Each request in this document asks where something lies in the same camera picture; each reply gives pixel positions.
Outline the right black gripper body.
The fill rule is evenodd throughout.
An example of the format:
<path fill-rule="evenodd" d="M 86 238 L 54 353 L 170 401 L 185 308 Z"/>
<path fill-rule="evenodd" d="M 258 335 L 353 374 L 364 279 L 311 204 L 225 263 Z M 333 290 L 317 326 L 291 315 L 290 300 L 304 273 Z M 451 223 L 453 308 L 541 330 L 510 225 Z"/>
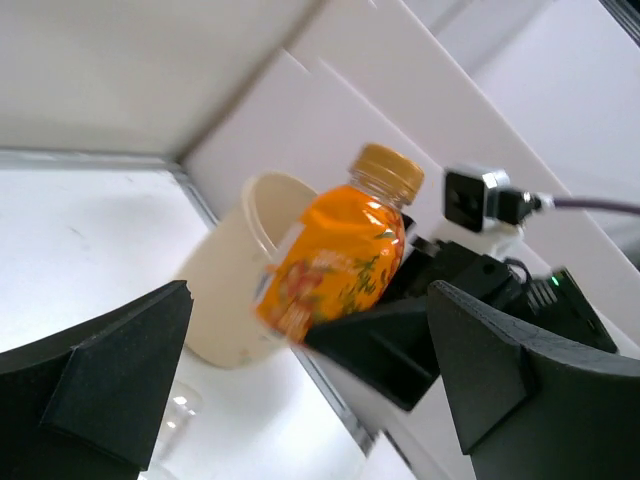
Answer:
<path fill-rule="evenodd" d="M 616 354 L 618 346 L 570 272 L 534 276 L 520 259 L 498 260 L 452 240 L 415 236 L 380 304 L 427 293 L 446 281 L 496 310 L 566 339 Z"/>

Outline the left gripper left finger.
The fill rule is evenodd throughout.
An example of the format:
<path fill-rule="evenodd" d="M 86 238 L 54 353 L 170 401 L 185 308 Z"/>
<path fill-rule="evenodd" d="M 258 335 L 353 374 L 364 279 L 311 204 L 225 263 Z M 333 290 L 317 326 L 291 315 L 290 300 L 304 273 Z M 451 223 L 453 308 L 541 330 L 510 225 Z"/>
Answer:
<path fill-rule="evenodd" d="M 171 281 L 1 355 L 4 479 L 135 479 L 148 469 L 193 299 Z"/>

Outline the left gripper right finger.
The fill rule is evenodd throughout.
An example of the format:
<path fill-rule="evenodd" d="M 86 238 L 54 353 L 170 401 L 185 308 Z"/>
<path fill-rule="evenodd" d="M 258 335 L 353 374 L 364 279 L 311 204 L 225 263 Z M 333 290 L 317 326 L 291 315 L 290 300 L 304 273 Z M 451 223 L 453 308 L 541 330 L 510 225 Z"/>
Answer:
<path fill-rule="evenodd" d="M 565 339 L 437 281 L 427 319 L 479 479 L 636 479 L 639 362 Z"/>

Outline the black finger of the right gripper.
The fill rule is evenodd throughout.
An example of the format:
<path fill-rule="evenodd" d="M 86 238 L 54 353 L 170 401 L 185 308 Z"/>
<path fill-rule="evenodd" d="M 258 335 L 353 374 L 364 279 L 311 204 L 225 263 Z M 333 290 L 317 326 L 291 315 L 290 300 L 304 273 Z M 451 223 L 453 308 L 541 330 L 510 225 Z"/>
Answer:
<path fill-rule="evenodd" d="M 304 344 L 405 412 L 440 375 L 425 297 L 376 305 L 313 326 Z"/>

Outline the orange juice bottle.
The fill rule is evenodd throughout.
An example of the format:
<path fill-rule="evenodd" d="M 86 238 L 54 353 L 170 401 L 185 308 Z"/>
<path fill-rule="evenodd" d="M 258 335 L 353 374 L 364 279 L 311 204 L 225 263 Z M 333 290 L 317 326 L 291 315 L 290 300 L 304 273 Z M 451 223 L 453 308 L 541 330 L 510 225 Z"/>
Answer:
<path fill-rule="evenodd" d="M 414 161 L 365 145 L 348 182 L 318 195 L 284 236 L 258 284 L 257 319 L 301 344 L 311 328 L 373 306 L 399 269 L 402 210 L 423 181 Z"/>

